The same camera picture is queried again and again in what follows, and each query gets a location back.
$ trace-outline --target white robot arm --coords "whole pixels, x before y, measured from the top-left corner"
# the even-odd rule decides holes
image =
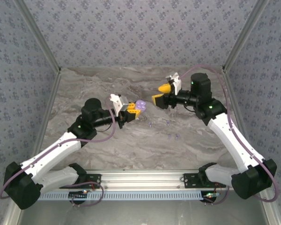
[[[120,128],[141,113],[136,104],[129,103],[126,97],[111,94],[110,100],[114,105],[110,111],[103,110],[101,102],[96,98],[87,100],[76,122],[55,143],[19,165],[12,162],[7,166],[3,189],[20,209],[30,207],[41,194],[48,191],[85,182],[86,172],[77,164],[71,164],[60,171],[49,171],[87,142],[96,142],[91,141],[97,134],[96,127],[111,124],[111,113]]]
[[[207,74],[193,74],[190,90],[181,89],[181,80],[177,74],[167,79],[168,83],[158,89],[162,94],[152,96],[154,104],[162,109],[167,109],[169,105],[175,108],[177,104],[184,105],[185,108],[192,106],[196,116],[224,143],[237,165],[237,169],[222,167],[216,163],[202,166],[198,174],[202,186],[207,187],[210,182],[219,182],[233,187],[243,199],[270,187],[272,180],[263,166],[274,176],[277,169],[276,163],[272,159],[265,160],[233,123],[230,127],[227,109],[220,101],[212,98],[211,82]]]

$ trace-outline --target gray marble table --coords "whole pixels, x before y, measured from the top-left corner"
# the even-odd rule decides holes
[[[142,99],[147,109],[123,129],[117,127],[115,135],[103,143],[89,143],[61,161],[55,169],[70,163],[78,163],[84,169],[198,169],[217,162],[235,167],[235,163],[220,139],[179,105],[175,109],[156,108],[151,96],[159,94],[157,88],[166,83],[165,76],[171,72],[182,75],[187,67],[103,67],[63,68],[50,120],[41,150],[57,140],[80,114],[89,98],[101,100],[111,93],[122,94],[129,101]],[[215,74],[205,69],[212,82],[214,98],[223,102],[222,88]],[[190,88],[190,75],[182,81],[183,89]],[[111,129],[98,133],[96,139],[109,135]]]

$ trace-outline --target small purple piece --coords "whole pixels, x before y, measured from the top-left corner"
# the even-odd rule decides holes
[[[144,112],[146,110],[146,102],[143,100],[137,100],[135,102],[135,109],[141,110],[141,112]]]

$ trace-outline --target black bracket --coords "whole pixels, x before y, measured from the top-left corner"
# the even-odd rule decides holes
[[[184,178],[184,187],[185,188],[218,188],[215,182],[211,182],[205,173],[205,170],[215,165],[216,163],[208,163],[199,168],[198,173],[185,173],[183,174]],[[220,187],[225,188],[226,185],[220,184]]]
[[[74,203],[76,205],[80,205],[82,203],[84,203],[85,201],[83,200],[72,200],[73,198],[79,198],[79,199],[86,199],[88,197],[88,194],[82,192],[82,191],[72,191],[72,192],[69,192],[68,194],[68,198],[70,199],[70,203]]]
[[[85,174],[83,177],[84,181],[76,182],[76,183],[79,184],[79,183],[92,181],[101,184],[101,178],[102,178],[101,174]],[[100,189],[100,187],[97,184],[94,185],[86,184],[86,185],[81,185],[79,187],[61,187],[60,189],[87,189],[88,190],[88,189]]]
[[[183,174],[183,182],[185,188],[218,188],[215,182],[207,181],[204,184],[201,182],[198,173],[185,173]]]

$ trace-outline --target blue patterned wall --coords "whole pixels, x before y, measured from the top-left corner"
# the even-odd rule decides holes
[[[281,189],[281,0],[270,1],[229,76],[250,141],[277,163]]]
[[[25,0],[62,67],[222,65],[256,0]]]
[[[0,188],[5,167],[28,159],[55,78],[22,16],[0,0]],[[8,200],[0,200],[0,224]]]

